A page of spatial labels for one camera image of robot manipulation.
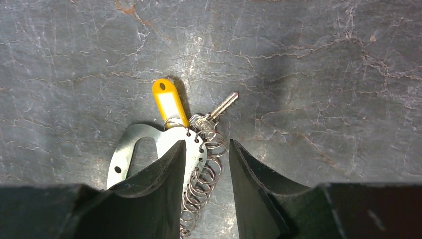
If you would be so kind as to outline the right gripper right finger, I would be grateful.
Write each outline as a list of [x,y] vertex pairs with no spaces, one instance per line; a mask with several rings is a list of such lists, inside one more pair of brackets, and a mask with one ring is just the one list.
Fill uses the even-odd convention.
[[419,239],[420,183],[320,183],[307,187],[229,144],[242,239]]

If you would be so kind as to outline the yellow tagged key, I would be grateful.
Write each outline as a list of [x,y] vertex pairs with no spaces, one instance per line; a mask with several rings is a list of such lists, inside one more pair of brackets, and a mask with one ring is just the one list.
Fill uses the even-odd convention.
[[191,126],[197,131],[214,129],[218,124],[218,118],[239,98],[239,92],[232,92],[210,113],[194,114],[187,118],[177,88],[171,80],[166,78],[156,80],[153,83],[152,92],[165,129],[177,126],[184,128]]

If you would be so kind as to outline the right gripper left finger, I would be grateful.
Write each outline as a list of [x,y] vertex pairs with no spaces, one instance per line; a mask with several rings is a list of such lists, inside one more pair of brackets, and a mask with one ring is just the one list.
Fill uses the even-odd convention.
[[1,185],[3,239],[177,239],[187,146],[109,190],[85,184]]

